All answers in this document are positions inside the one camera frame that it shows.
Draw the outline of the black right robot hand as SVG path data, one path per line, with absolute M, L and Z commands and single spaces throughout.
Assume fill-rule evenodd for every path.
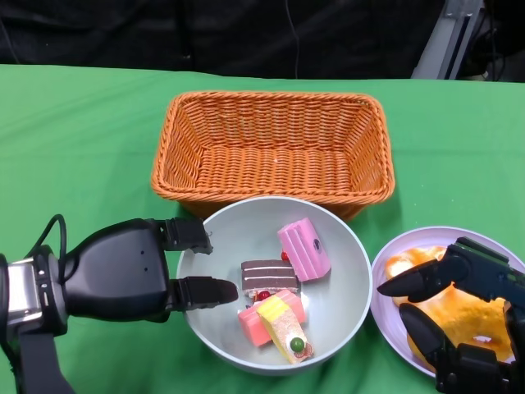
M 462 236 L 378 288 L 399 302 L 411 351 L 440 393 L 524 391 L 524 275 L 508 257 Z

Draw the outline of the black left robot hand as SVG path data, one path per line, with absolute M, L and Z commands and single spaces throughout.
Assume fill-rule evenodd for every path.
M 238 300 L 233 282 L 169 277 L 166 254 L 211 254 L 195 218 L 131 219 L 96 231 L 65 257 L 66 312 L 112 322 L 164 323 L 172 312 L 211 309 Z

